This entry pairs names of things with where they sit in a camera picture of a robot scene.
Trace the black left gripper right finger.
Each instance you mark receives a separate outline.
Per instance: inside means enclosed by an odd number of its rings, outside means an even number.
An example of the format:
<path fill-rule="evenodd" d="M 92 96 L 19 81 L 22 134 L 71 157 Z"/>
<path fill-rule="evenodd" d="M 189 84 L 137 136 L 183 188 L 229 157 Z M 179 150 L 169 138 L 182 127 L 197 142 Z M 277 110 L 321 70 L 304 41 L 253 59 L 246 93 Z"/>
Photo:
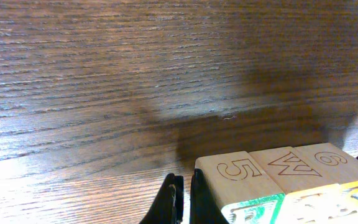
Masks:
<path fill-rule="evenodd" d="M 191 179 L 190 224 L 229 224 L 216 205 L 201 169 Z"/>

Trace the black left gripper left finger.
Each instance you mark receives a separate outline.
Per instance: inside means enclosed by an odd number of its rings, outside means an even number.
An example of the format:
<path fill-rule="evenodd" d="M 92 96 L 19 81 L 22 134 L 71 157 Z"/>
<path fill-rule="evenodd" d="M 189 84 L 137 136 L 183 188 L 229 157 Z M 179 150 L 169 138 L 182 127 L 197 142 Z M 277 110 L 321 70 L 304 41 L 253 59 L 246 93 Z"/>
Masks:
<path fill-rule="evenodd" d="M 169 173 L 140 224 L 179 224 L 183 221 L 183 207 L 184 178 Z"/>

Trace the green R wooden block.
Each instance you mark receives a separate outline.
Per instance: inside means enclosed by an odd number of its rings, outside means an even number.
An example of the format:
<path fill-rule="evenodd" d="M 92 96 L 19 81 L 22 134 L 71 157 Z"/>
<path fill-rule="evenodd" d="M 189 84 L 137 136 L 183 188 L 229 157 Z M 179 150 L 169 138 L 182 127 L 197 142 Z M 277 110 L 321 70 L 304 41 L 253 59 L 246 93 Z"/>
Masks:
<path fill-rule="evenodd" d="M 285 194 L 248 152 L 199 157 L 218 211 L 228 223 L 275 223 Z"/>

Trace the yellow S wooden block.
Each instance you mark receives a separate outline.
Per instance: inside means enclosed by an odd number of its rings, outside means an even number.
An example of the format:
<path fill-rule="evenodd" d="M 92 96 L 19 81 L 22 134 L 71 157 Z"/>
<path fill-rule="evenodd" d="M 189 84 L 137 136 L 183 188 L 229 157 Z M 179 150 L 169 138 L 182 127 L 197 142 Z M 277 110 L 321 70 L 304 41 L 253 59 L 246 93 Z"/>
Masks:
<path fill-rule="evenodd" d="M 277 223 L 327 223 L 356 212 L 334 177 L 333 169 L 348 163 L 343 153 L 280 147 L 250 155 L 285 194 Z"/>

